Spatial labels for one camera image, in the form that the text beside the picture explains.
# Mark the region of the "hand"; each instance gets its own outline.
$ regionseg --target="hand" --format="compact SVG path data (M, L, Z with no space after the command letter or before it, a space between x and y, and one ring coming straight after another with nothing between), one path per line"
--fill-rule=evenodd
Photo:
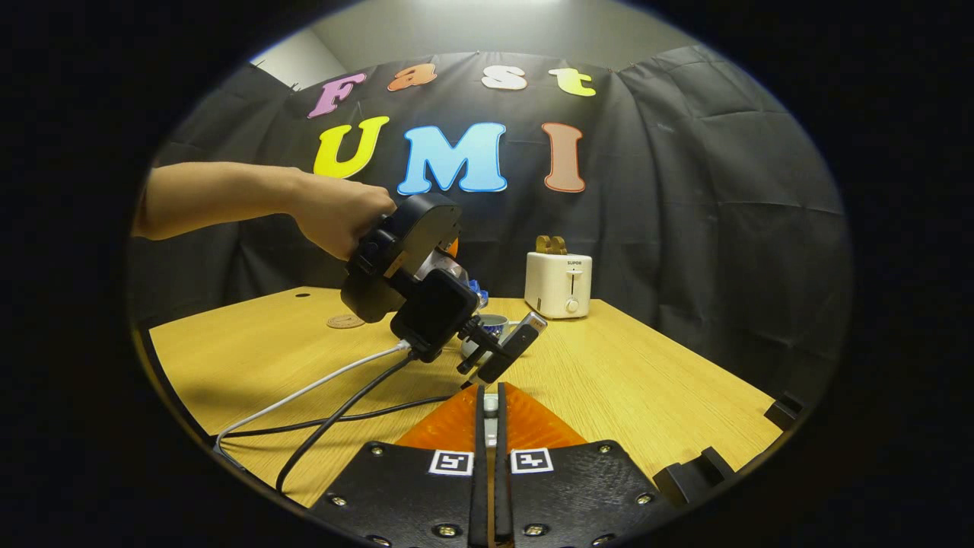
M379 216L395 211L385 188L293 169L298 178L287 212L305 237L337 258L348 260Z

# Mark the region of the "cup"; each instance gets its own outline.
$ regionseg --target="cup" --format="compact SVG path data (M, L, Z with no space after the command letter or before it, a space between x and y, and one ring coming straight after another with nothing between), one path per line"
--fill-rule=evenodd
M496 336L499 342L504 342L511 330L520 324L520 322L511 321L507 318L507 316L502 316L500 314L481 314L480 320L483 322L483 329ZM467 338L464 340L463 344L460 345L460 354L464 358L467 358L476 349L477 343ZM480 360L477 363L483 364L490 359L491 354L492 352L489 350L484 352L484 355L480 357Z

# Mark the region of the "wall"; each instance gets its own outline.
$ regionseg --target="wall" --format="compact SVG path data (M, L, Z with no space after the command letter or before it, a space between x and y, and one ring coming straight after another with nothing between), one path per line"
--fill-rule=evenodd
M285 38L251 62L288 86L297 84L295 90L348 72L308 28Z
M699 42L610 0L365 0L311 29L349 70L476 50L620 69Z

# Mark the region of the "table surface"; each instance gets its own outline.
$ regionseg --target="table surface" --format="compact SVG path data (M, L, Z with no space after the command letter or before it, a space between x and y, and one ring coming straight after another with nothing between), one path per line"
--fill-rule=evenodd
M523 299L492 297L482 312L519 320L529 310ZM392 314L353 329L326 325L328 318L348 313L338 290L298 288L170 322L150 335L176 394L215 434L396 343L389 329ZM242 429L328 416L401 357L387 356L339 375ZM397 372L350 412L453 394L464 381L456 371L461 359L460 340L454 338L434 363L417 362ZM648 477L711 446L737 470L781 434L764 418L770 396L596 299L587 318L551 320L500 381L536 398L587 441L616 440ZM294 467L285 491L311 506L362 444L394 442L433 409L435 404L337 423ZM310 433L234 438L224 447L273 485Z

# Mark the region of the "toaster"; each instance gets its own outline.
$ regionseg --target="toaster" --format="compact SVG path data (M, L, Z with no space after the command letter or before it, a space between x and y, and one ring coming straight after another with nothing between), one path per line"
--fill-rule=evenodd
M546 318L588 315L592 257L583 254L528 253L524 300Z

